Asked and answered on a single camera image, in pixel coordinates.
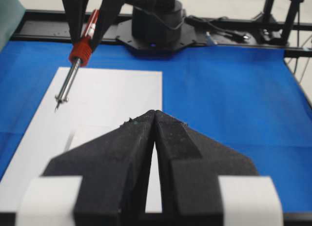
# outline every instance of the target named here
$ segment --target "blue surface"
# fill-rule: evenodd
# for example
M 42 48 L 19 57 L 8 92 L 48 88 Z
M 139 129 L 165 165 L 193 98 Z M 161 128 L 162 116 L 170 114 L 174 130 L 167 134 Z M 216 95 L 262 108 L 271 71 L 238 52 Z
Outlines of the blue surface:
M 70 50 L 11 41 L 0 53 L 0 174 Z M 312 111 L 283 54 L 217 46 L 151 57 L 101 45 L 88 67 L 162 71 L 164 112 L 251 157 L 284 211 L 312 211 Z

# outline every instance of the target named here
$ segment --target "cable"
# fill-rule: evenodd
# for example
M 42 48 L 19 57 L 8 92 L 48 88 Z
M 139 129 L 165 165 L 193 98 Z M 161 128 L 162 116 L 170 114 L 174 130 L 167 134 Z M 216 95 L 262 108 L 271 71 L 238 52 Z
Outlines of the cable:
M 190 19 L 192 21 L 195 21 L 195 22 L 198 22 L 198 23 L 201 23 L 201 24 L 205 24 L 205 25 L 209 26 L 210 28 L 212 28 L 212 29 L 214 29 L 216 31 L 226 33 L 226 34 L 232 36 L 233 38 L 239 39 L 241 41 L 243 41 L 245 39 L 248 39 L 246 34 L 241 34 L 241 33 L 235 32 L 235 31 L 231 31 L 231 30 L 227 30 L 227 29 L 223 29 L 223 28 L 217 27 L 217 26 L 215 26 L 214 24 L 212 24 L 210 21 L 208 21 L 206 19 L 202 19 L 202 18 L 193 16 L 193 15 L 188 16 L 187 19 Z
M 171 27 L 168 24 L 166 24 L 157 14 L 155 14 L 154 12 L 152 13 L 152 15 L 161 23 L 163 24 L 165 27 L 167 27 L 170 30 L 178 30 L 183 24 L 184 24 L 184 20 L 185 20 L 185 15 L 183 15 L 182 17 L 182 21 L 175 27 Z
M 300 48 L 304 47 L 304 46 L 308 43 L 308 41 L 309 41 L 311 38 L 312 38 L 312 34 L 303 42 L 303 44 L 300 46 Z M 291 58 L 291 59 L 287 62 L 287 64 L 291 63 L 292 60 L 293 60 L 293 58 Z
M 300 78 L 299 83 L 301 83 L 301 81 L 302 81 L 302 79 L 303 79 L 303 76 L 304 76 L 304 74 L 306 73 L 306 70 L 307 70 L 309 61 L 310 61 L 310 58 L 307 59 L 307 62 L 306 62 L 306 65 L 305 65 L 305 67 L 304 67 L 304 69 L 303 69 L 303 72 L 302 72 L 302 75 L 301 75 L 301 78 Z
M 297 48 L 299 48 L 300 45 L 300 4 L 298 6 L 298 30 L 297 30 Z M 296 58 L 296 64 L 294 66 L 293 74 L 296 75 L 297 66 L 298 66 L 298 59 Z

